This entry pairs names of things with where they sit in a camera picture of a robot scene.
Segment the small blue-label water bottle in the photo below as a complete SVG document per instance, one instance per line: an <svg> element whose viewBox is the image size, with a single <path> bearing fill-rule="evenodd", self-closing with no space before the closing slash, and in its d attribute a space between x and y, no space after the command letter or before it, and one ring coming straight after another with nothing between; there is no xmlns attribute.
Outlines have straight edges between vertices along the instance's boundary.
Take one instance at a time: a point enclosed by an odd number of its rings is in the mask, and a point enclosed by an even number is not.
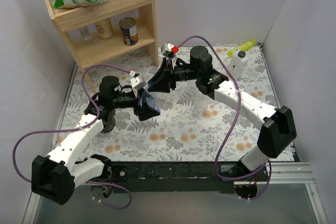
<svg viewBox="0 0 336 224"><path fill-rule="evenodd" d="M140 106L144 107L144 102L146 102L149 107L156 110L156 93L148 92L148 87L149 85L146 84L143 88L144 90L140 96Z"/></svg>

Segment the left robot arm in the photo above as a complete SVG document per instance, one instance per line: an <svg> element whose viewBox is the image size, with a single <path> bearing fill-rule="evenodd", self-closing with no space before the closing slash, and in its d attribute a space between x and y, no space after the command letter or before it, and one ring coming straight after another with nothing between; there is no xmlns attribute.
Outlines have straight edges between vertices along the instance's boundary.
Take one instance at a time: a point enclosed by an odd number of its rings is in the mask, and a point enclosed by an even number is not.
<svg viewBox="0 0 336 224"><path fill-rule="evenodd" d="M160 115L155 98L148 92L148 85L141 75L130 80L130 92L123 92L115 76L102 78L99 92L90 102L78 122L78 130L68 136L46 156L38 155L32 162L32 192L59 205L65 204L75 188L94 180L112 182L114 172L110 159L94 154L83 162L79 155L99 133L108 133L115 127L116 109L132 108L140 121Z"/></svg>

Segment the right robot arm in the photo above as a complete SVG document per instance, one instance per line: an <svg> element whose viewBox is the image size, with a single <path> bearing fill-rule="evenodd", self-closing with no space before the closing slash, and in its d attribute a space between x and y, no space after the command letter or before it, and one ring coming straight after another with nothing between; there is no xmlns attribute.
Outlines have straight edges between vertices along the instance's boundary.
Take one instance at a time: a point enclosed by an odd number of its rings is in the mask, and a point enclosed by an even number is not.
<svg viewBox="0 0 336 224"><path fill-rule="evenodd" d="M251 180L269 159L277 158L297 137L292 111L286 106L278 109L237 89L234 82L213 68L212 56L206 47L193 47L189 63L175 57L177 52L178 48L172 44L162 46L164 58L149 81L149 91L169 93L177 82L195 80L202 94L248 119L260 131L257 144L225 176L218 177L228 181Z"/></svg>

